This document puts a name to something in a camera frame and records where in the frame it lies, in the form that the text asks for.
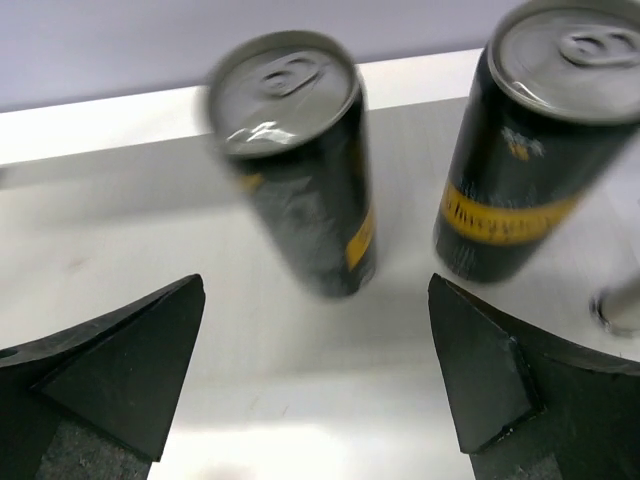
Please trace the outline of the black energy can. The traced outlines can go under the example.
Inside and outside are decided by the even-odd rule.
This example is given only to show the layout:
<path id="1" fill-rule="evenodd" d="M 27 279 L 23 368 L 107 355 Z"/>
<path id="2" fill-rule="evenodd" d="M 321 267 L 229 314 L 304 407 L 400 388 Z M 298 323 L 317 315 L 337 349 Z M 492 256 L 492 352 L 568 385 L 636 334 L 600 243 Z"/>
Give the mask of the black energy can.
<path id="1" fill-rule="evenodd" d="M 515 275 L 639 130 L 639 5 L 528 1 L 478 60 L 435 250 L 456 276 Z"/>
<path id="2" fill-rule="evenodd" d="M 349 52 L 315 31 L 248 40 L 206 85 L 218 158 L 294 277 L 316 295 L 358 292 L 376 268 L 366 90 Z"/>

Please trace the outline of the black energy can front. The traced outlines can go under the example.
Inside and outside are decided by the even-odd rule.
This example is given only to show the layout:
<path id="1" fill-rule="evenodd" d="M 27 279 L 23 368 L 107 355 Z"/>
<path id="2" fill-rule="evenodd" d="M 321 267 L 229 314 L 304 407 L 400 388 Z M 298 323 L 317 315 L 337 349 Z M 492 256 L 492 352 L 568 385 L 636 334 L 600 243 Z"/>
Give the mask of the black energy can front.
<path id="1" fill-rule="evenodd" d="M 456 276 L 515 275 L 639 130 L 639 5 L 528 1 L 478 60 L 435 250 Z"/>

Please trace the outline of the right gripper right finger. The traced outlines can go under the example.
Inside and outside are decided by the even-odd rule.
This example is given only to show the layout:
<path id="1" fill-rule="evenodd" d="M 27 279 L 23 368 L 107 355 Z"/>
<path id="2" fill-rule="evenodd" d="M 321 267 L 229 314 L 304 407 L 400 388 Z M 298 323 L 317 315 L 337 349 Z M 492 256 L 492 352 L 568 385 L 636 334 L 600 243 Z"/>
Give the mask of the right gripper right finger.
<path id="1" fill-rule="evenodd" d="M 475 478 L 638 478 L 638 362 L 551 334 L 438 274 L 428 306 Z"/>

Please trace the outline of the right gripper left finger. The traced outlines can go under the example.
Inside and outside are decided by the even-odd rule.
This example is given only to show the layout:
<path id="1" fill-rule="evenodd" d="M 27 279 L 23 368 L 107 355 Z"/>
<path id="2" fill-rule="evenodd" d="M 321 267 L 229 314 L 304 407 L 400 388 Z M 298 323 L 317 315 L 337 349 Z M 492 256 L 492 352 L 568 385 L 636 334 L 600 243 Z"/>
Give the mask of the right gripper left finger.
<path id="1" fill-rule="evenodd" d="M 200 275 L 1 351 L 4 479 L 145 479 L 160 461 L 205 306 Z"/>

